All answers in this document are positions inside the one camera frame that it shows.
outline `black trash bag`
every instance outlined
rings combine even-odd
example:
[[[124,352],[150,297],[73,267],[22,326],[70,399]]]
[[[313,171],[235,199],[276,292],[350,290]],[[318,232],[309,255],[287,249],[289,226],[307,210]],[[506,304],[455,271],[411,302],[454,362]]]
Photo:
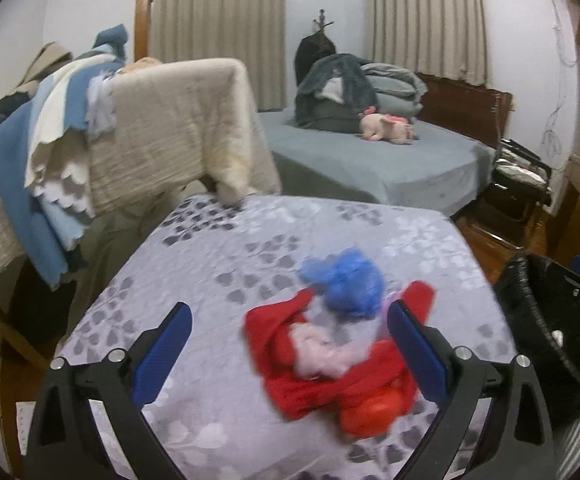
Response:
[[[544,392],[553,429],[580,416],[580,285],[536,254],[519,254],[506,265],[494,292],[516,349],[530,358]],[[560,347],[552,333],[563,333]]]

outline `blue bedsheet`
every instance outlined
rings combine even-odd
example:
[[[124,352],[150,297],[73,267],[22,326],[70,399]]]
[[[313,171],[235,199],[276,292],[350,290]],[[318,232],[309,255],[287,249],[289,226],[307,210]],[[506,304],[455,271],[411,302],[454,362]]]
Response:
[[[283,193],[420,207],[447,216],[485,188],[494,150],[417,121],[420,137],[397,146],[352,134],[304,130],[292,110],[259,114]]]

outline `red ball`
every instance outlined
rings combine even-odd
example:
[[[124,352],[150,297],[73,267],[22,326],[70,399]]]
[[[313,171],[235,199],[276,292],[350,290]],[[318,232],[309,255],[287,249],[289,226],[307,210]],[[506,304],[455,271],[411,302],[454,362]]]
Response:
[[[348,434],[370,438],[388,433],[398,416],[405,415],[403,394],[392,386],[384,386],[360,404],[342,408],[339,425]]]

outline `beige blanket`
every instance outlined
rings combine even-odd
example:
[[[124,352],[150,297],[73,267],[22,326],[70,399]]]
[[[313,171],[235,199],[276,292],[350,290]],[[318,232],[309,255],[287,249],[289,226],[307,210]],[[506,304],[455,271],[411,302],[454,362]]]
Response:
[[[280,192],[243,63],[178,62],[113,81],[117,128],[90,146],[97,215],[205,174],[224,203]],[[20,254],[0,199],[0,272]]]

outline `red cloth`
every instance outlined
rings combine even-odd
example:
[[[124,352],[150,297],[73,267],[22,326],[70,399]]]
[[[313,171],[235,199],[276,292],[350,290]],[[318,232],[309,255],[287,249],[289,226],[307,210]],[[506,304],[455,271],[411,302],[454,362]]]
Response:
[[[292,300],[259,306],[246,314],[244,328],[250,352],[275,406],[295,420],[329,404],[336,408],[356,406],[382,386],[394,383],[409,412],[417,385],[392,340],[375,344],[366,361],[338,380],[305,381],[294,375],[294,349],[288,329],[292,323],[306,321],[303,311],[313,296],[313,291],[305,288]],[[421,323],[425,323],[434,297],[435,290],[423,282],[411,283],[401,295]]]

